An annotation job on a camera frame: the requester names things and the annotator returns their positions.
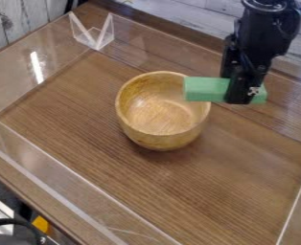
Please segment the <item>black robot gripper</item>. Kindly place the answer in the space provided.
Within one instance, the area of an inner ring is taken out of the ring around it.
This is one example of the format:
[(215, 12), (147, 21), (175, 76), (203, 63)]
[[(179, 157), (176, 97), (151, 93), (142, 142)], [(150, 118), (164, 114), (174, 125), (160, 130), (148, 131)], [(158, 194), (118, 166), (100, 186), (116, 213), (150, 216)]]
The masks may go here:
[(230, 78), (225, 101), (230, 104), (266, 103), (263, 75), (273, 59), (283, 56), (301, 29), (298, 1), (242, 1), (242, 17), (226, 37), (221, 77)]

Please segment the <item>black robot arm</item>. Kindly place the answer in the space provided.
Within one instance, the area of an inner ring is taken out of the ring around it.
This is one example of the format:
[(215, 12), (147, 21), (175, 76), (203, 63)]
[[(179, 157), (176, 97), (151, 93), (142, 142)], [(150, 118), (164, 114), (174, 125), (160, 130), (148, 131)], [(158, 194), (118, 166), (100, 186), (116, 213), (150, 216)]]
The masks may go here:
[(229, 78), (225, 101), (249, 104), (258, 95), (277, 56), (301, 30), (298, 0), (241, 0), (243, 14), (226, 37), (221, 77)]

